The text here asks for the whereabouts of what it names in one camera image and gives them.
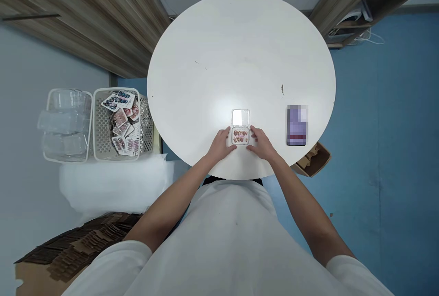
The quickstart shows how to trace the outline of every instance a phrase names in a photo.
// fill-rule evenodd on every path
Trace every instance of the round white table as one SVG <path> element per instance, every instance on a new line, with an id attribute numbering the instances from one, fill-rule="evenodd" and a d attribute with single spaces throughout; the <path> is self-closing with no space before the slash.
<path id="1" fill-rule="evenodd" d="M 335 71 L 318 30 L 290 4 L 202 0 L 160 38 L 148 71 L 147 94 L 157 130 L 189 165 L 207 153 L 219 129 L 231 126 L 233 109 L 249 109 L 250 124 L 262 128 L 293 165 L 329 122 Z M 288 105 L 308 105 L 306 146 L 287 146 Z M 249 180 L 272 175 L 273 170 L 238 145 L 210 174 Z"/>

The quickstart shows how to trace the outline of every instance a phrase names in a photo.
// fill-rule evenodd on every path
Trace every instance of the cardboard box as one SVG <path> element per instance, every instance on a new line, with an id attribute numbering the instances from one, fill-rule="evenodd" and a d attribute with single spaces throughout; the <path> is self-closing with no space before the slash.
<path id="1" fill-rule="evenodd" d="M 317 142 L 316 146 L 313 147 L 313 149 L 316 149 L 316 155 L 313 155 L 311 157 L 310 165 L 302 168 L 299 165 L 299 160 L 297 163 L 291 166 L 291 168 L 298 174 L 304 175 L 307 177 L 313 177 L 316 175 L 319 171 L 322 170 L 322 168 L 328 163 L 328 161 L 331 159 L 331 152 L 329 152 L 320 142 Z"/>
<path id="2" fill-rule="evenodd" d="M 311 161 L 307 158 L 307 156 L 304 156 L 302 159 L 300 159 L 297 164 L 302 167 L 305 168 L 306 166 L 309 166 L 311 164 Z"/>
<path id="3" fill-rule="evenodd" d="M 16 279 L 23 280 L 16 296 L 60 296 L 101 251 L 122 241 L 140 216 L 107 213 L 36 247 L 15 262 Z"/>

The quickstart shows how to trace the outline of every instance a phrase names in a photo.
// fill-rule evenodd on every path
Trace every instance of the white foam sheet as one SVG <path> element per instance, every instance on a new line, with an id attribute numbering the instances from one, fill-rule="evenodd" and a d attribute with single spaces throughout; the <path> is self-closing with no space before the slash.
<path id="1" fill-rule="evenodd" d="M 143 213 L 189 166 L 151 154 L 133 162 L 61 165 L 61 193 L 85 217 L 109 211 Z"/>

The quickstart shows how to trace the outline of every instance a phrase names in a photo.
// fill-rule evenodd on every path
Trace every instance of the smartphone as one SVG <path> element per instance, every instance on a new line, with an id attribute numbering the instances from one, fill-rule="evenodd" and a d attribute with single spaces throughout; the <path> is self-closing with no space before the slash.
<path id="1" fill-rule="evenodd" d="M 287 145 L 305 146 L 308 134 L 308 106 L 290 105 L 287 109 Z"/>

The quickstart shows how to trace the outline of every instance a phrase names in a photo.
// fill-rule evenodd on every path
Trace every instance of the hand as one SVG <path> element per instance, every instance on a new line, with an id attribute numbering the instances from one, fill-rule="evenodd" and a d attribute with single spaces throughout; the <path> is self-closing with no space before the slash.
<path id="1" fill-rule="evenodd" d="M 214 164 L 217 164 L 219 161 L 227 157 L 230 152 L 237 148 L 236 145 L 231 145 L 229 147 L 225 145 L 225 139 L 229 137 L 229 131 L 230 126 L 228 126 L 226 129 L 220 129 L 206 154 L 206 157 L 212 159 Z"/>
<path id="2" fill-rule="evenodd" d="M 259 158 L 267 161 L 273 160 L 279 156 L 262 129 L 254 126 L 250 126 L 250 129 L 254 132 L 252 137 L 256 137 L 257 147 L 248 145 L 247 150 L 254 152 Z"/>

